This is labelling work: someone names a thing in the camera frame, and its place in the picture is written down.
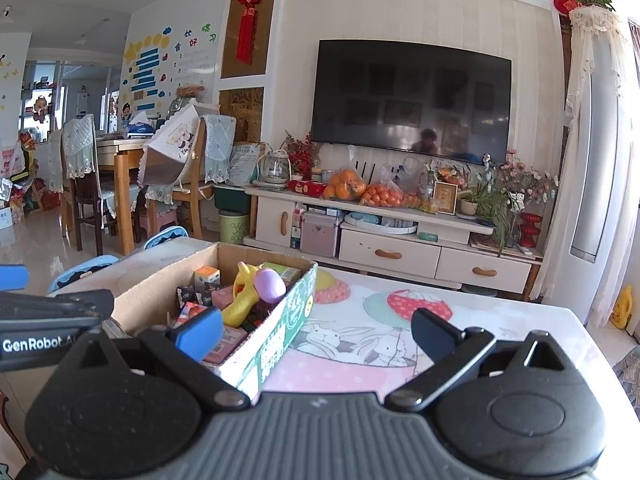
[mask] red tassel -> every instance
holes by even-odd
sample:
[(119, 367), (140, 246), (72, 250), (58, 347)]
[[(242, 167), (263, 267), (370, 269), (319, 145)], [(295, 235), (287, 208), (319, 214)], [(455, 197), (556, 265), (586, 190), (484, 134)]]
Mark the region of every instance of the red tassel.
[(247, 65), (251, 65), (254, 57), (254, 35), (256, 10), (247, 7), (242, 12), (240, 19), (240, 31), (238, 32), (238, 48), (236, 49), (236, 59)]

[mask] glass kettle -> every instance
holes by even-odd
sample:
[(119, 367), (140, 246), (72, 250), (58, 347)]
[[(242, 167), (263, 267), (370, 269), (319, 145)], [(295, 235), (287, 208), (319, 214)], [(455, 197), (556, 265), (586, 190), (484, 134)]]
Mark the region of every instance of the glass kettle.
[(265, 153), (258, 159), (258, 180), (286, 184), (291, 180), (291, 161), (286, 150)]

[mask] red vase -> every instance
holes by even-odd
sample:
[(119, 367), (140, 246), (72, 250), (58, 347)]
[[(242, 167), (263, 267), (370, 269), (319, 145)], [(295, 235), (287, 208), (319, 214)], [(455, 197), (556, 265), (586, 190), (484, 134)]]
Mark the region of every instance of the red vase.
[(520, 213), (520, 218), (524, 223), (520, 226), (520, 241), (518, 245), (533, 248), (536, 246), (536, 241), (533, 237), (540, 234), (540, 229), (535, 224), (542, 222), (542, 216), (533, 213)]

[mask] pink storage case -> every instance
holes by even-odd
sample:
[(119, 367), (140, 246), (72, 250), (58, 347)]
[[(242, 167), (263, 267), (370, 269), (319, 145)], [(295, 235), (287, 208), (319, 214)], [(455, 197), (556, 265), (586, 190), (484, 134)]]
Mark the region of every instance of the pink storage case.
[(342, 220), (335, 216), (305, 211), (302, 215), (300, 250), (303, 253), (334, 258), (338, 249), (340, 222)]

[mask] red box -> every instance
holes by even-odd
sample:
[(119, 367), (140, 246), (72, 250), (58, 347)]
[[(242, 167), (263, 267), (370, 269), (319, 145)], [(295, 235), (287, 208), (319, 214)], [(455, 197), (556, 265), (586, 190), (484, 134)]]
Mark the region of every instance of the red box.
[(290, 180), (289, 189), (313, 198), (320, 198), (326, 184), (320, 182), (312, 182), (311, 180)]

